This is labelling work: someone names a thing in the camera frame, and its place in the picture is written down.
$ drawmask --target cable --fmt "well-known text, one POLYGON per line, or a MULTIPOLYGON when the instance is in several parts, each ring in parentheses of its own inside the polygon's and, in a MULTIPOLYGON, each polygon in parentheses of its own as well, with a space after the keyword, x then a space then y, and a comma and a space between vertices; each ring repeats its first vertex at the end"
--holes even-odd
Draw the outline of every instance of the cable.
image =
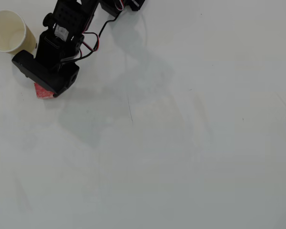
MULTIPOLYGON (((101 29, 101 31, 100 31, 100 33, 99 33, 99 38, 101 37, 101 34, 103 33, 103 31, 104 31, 106 25, 107 25, 109 22, 114 22, 114 21, 116 21, 116 20, 118 19, 118 17, 120 16, 121 13, 122 13, 122 11, 119 12, 113 20, 108 20, 108 21, 105 22, 105 24, 103 25, 103 27, 102 27, 102 29, 101 29)), ((94 52, 94 51, 91 51, 89 54, 87 54, 87 55, 85 55, 85 56, 83 56, 83 57, 81 57, 81 58, 77 58, 77 59, 73 59, 73 60, 69 60, 69 61, 60 61, 59 63, 57 63, 56 65, 54 65, 53 68, 55 68, 58 64, 63 64, 63 63, 75 63, 75 62, 77 62, 77 61, 83 60, 83 59, 85 59, 85 58, 91 56, 93 52, 94 52)))
POLYGON ((119 10, 119 11, 123 11, 124 10, 124 3, 123 3, 123 0, 119 0, 120 1, 120 5, 122 6, 122 8, 119 8, 117 5, 116 5, 116 3, 114 3, 115 4, 115 7, 119 10))
POLYGON ((98 49, 99 49, 99 47, 100 47, 100 37, 99 37, 99 35, 97 35, 97 34, 94 33, 94 32, 84 32, 84 34, 94 34, 94 35, 97 37, 97 47, 96 47, 96 48, 92 49, 89 45, 87 45, 86 42, 83 42, 83 44, 84 44, 90 51, 94 51, 94 52, 98 51, 98 49))

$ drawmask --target black wire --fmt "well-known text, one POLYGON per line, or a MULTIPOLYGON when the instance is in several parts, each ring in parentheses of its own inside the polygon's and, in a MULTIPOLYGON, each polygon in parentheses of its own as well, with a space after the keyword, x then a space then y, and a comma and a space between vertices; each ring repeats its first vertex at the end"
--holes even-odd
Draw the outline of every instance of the black wire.
POLYGON ((96 42, 96 45, 95 45, 95 47, 93 48, 93 50, 92 50, 90 47, 88 47, 86 43, 83 42, 83 44, 84 44, 90 51, 94 51, 94 52, 98 51, 98 49, 99 49, 99 47, 100 47, 100 37, 99 37, 99 35, 97 35, 97 34, 94 33, 94 32, 84 32, 84 34, 94 34, 94 35, 97 37, 97 42, 96 42))
MULTIPOLYGON (((121 13, 122 13, 122 11, 119 12, 118 15, 116 15, 116 17, 115 17, 113 20, 109 20, 109 21, 105 22, 105 24, 103 25, 103 27, 102 27, 102 29, 101 29, 101 31, 100 31, 100 33, 99 33, 99 37, 101 37, 101 34, 103 33, 103 31, 104 31, 106 25, 107 25, 109 22, 114 22, 114 21, 116 21, 116 20, 118 19, 118 17, 120 16, 121 13)), ((82 59, 85 59, 85 58, 91 56, 92 53, 94 53, 94 51, 91 51, 89 54, 87 54, 87 55, 85 55, 85 56, 83 56, 83 57, 81 57, 81 58, 77 58, 77 59, 73 59, 73 60, 69 60, 69 61, 61 61, 61 62, 57 63, 55 66, 57 66, 58 64, 62 64, 62 63, 74 63, 74 62, 80 61, 80 60, 82 60, 82 59)))

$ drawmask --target black robotic arm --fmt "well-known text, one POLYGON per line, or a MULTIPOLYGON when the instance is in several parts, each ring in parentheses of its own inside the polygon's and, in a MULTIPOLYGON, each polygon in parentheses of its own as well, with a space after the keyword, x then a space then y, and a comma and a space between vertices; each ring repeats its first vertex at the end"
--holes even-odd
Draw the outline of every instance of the black robotic arm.
POLYGON ((58 0, 53 13, 49 13, 43 25, 48 27, 40 35, 36 58, 25 50, 14 56, 12 62, 34 82, 54 97, 66 91, 76 80, 79 67, 75 57, 84 42, 86 32, 101 7, 117 19, 126 5, 138 11, 145 0, 58 0))

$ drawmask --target red wire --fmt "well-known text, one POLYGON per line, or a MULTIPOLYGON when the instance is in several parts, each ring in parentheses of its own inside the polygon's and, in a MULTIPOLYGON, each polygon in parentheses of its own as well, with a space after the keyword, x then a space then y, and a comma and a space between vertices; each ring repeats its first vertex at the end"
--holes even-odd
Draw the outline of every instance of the red wire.
POLYGON ((84 34, 94 34, 97 37, 97 47, 96 49, 91 48, 86 42, 83 42, 83 44, 90 50, 90 51, 98 51, 99 47, 100 47, 100 37, 98 34, 94 33, 94 32, 85 32, 84 34))
POLYGON ((115 6, 119 11, 122 11, 125 8, 123 0, 120 0, 120 3, 122 4, 122 8, 119 8, 116 4, 115 4, 115 6))

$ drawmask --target tabletop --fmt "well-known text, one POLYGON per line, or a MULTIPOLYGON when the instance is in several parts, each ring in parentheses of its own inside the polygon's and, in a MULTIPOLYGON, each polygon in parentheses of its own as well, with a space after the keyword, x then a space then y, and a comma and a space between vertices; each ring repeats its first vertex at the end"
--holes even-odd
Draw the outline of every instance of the tabletop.
MULTIPOLYGON (((38 37, 55 4, 0 9, 38 37)), ((99 6, 89 31, 108 19, 99 6)), ((286 0, 126 8, 52 100, 11 59, 0 229, 286 229, 286 0)))

